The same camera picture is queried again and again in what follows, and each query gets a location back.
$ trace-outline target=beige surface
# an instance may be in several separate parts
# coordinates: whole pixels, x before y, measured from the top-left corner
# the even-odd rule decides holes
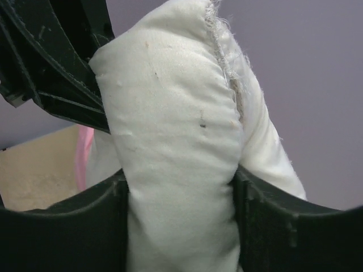
[[[0,151],[0,192],[8,209],[44,209],[77,193],[72,126]]]

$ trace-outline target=black plastic piece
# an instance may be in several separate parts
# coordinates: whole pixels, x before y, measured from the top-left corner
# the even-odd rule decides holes
[[[125,271],[127,196],[118,175],[47,210],[0,207],[0,271]]]
[[[231,186],[244,272],[363,271],[363,207],[308,203],[242,168]],[[0,271],[125,271],[127,201],[120,172],[47,210],[0,207]]]
[[[244,272],[363,271],[363,207],[318,206],[242,168],[234,193]]]
[[[88,61],[113,38],[105,0],[0,0],[0,94],[108,132]]]

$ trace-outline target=white fabric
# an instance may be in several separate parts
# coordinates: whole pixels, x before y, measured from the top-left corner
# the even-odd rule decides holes
[[[95,130],[86,166],[86,188],[111,177],[120,169],[112,136]]]
[[[113,151],[92,145],[87,184],[124,169],[128,272],[239,271],[228,185],[239,162],[305,197],[215,3],[170,0],[90,61],[112,135],[95,142]]]

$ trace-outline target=fabric cushion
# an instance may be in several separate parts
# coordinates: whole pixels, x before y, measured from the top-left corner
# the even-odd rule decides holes
[[[130,188],[129,272],[239,271],[238,163],[305,197],[217,4],[170,0],[90,61],[118,158],[99,167],[122,165]]]

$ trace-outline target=pink fabric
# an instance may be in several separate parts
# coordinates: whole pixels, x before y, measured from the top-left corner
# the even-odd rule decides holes
[[[94,129],[78,125],[78,141],[75,151],[74,172],[78,190],[86,190],[86,165],[90,153]]]

